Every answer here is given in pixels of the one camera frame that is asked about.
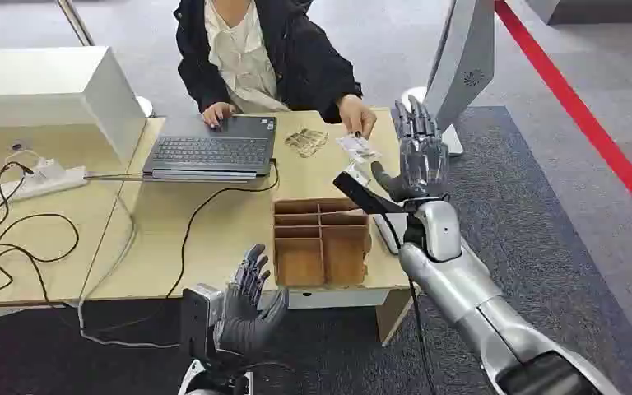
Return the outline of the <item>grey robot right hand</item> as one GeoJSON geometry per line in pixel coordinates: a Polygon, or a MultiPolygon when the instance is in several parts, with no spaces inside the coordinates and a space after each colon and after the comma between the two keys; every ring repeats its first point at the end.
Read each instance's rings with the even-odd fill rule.
{"type": "Polygon", "coordinates": [[[408,100],[409,105],[395,101],[399,175],[390,176],[378,161],[370,165],[372,175],[394,202],[442,198],[447,183],[448,146],[427,108],[412,95],[408,100]]]}

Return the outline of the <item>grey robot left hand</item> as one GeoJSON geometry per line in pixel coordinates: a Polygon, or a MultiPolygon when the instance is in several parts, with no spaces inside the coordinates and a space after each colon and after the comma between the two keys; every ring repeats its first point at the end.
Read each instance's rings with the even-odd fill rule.
{"type": "Polygon", "coordinates": [[[280,289],[265,309],[258,308],[264,283],[271,276],[263,269],[268,263],[265,249],[264,244],[255,244],[227,283],[221,319],[213,334],[218,351],[233,356],[255,356],[264,348],[288,310],[287,289],[280,289]]]}

